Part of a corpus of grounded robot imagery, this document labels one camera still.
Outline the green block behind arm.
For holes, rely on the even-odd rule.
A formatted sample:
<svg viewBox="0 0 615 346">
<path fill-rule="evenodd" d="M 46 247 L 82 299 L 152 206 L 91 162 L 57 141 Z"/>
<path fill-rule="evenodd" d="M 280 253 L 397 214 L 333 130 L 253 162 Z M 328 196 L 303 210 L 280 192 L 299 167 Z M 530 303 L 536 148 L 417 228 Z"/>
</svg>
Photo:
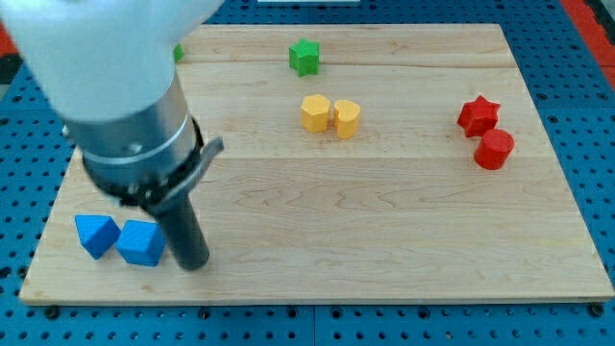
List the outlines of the green block behind arm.
<svg viewBox="0 0 615 346">
<path fill-rule="evenodd" d="M 184 57 L 184 49 L 181 44 L 175 46 L 173 50 L 173 57 L 175 62 L 179 62 Z"/>
</svg>

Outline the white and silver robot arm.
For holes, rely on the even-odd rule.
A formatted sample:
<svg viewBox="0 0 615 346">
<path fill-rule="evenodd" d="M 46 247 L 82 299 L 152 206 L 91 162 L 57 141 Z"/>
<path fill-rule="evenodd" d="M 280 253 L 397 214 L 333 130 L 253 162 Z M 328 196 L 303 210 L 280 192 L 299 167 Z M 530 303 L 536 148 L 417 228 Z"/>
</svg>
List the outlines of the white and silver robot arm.
<svg viewBox="0 0 615 346">
<path fill-rule="evenodd" d="M 156 203 L 198 159 L 174 49 L 222 3 L 1 0 L 5 28 L 108 194 Z"/>
</svg>

